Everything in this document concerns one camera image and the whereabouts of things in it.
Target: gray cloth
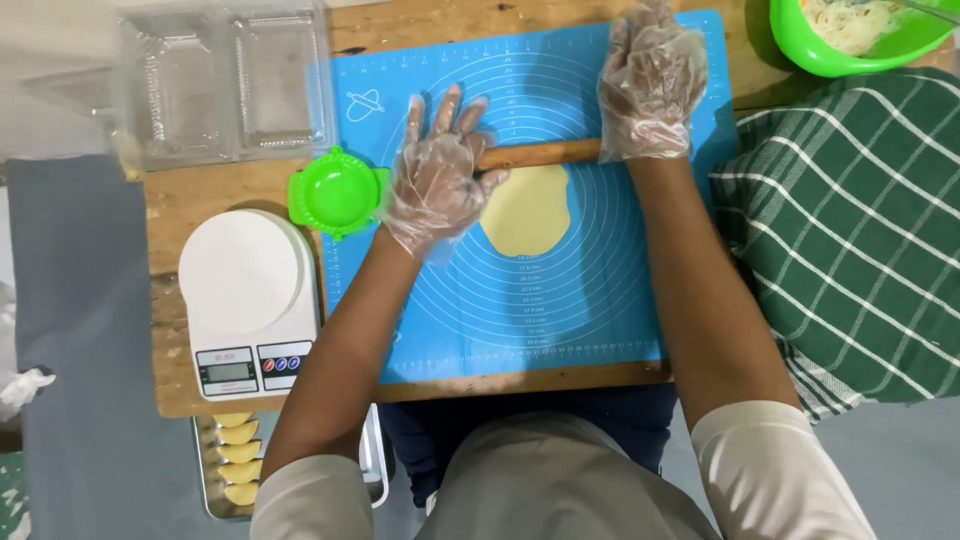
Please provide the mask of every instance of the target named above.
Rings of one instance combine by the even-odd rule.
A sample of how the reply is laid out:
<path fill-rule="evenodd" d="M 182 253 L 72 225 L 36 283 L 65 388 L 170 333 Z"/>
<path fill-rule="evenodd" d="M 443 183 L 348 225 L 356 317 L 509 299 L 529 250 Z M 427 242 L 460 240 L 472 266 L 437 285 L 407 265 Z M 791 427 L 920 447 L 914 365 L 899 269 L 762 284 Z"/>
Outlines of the gray cloth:
<path fill-rule="evenodd" d="M 246 538 L 201 506 L 187 419 L 156 412 L 143 189 L 115 160 L 8 162 L 34 540 Z"/>

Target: gray floor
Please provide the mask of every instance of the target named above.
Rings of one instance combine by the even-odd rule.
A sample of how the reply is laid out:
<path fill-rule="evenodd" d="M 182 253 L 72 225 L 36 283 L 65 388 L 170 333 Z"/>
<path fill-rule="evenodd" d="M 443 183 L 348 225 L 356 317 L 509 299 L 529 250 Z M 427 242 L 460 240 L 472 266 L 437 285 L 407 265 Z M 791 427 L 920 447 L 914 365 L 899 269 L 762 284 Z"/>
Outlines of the gray floor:
<path fill-rule="evenodd" d="M 867 404 L 815 428 L 879 538 L 955 538 L 960 531 L 960 398 L 917 405 Z M 677 406 L 663 477 L 712 521 L 696 458 Z M 413 538 L 426 515 L 414 508 L 397 465 L 390 497 L 373 511 L 376 538 Z"/>

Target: wooden board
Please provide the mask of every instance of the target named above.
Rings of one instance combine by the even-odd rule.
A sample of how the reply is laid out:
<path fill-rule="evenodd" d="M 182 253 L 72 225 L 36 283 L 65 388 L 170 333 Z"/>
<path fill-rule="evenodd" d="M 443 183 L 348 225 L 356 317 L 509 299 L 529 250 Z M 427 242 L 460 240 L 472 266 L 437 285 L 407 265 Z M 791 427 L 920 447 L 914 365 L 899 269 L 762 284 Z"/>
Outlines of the wooden board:
<path fill-rule="evenodd" d="M 338 55 L 418 47 L 602 22 L 635 0 L 394 0 L 333 10 L 331 47 Z M 738 111 L 787 105 L 827 80 L 790 63 L 773 41 L 769 0 L 676 0 L 678 11 L 716 9 L 724 19 L 733 106 Z M 918 64 L 952 70 L 952 43 Z M 203 221 L 228 209 L 259 208 L 286 217 L 286 179 L 306 160 L 211 165 L 147 175 L 147 239 L 153 310 L 156 404 L 167 417 L 278 409 L 283 398 L 209 402 L 197 388 L 177 283 L 180 250 Z M 308 232 L 314 256 L 320 245 Z M 626 362 L 381 386 L 378 401 L 532 392 L 670 380 L 667 362 Z"/>

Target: plastic glove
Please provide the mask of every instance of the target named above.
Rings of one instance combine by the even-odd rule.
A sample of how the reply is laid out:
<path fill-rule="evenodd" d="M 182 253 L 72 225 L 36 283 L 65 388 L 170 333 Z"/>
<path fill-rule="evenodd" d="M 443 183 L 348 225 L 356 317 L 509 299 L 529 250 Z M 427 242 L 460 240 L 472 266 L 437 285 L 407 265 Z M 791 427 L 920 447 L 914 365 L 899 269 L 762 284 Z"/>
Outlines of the plastic glove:
<path fill-rule="evenodd" d="M 380 220 L 414 257 L 422 258 L 440 241 L 459 240 L 480 218 L 493 189 L 510 174 L 497 169 L 474 180 L 477 160 L 493 145 L 492 135 L 474 131 L 487 100 L 474 100 L 454 123 L 459 102 L 460 88 L 453 85 L 437 108 L 433 129 L 421 139 L 423 101 L 419 96 L 410 98 L 403 144 L 394 165 L 394 190 Z"/>
<path fill-rule="evenodd" d="M 704 35 L 677 24 L 666 0 L 647 0 L 614 21 L 597 85 L 600 161 L 689 155 L 686 123 L 707 75 Z"/>

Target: green towel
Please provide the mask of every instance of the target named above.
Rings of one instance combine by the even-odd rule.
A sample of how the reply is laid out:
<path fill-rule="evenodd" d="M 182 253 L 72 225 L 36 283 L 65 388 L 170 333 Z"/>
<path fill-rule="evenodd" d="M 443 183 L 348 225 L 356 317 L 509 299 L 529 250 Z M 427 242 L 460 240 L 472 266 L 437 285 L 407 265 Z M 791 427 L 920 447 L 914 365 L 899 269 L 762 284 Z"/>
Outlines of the green towel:
<path fill-rule="evenodd" d="M 811 422 L 960 394 L 960 80 L 848 77 L 737 131 L 717 226 Z"/>

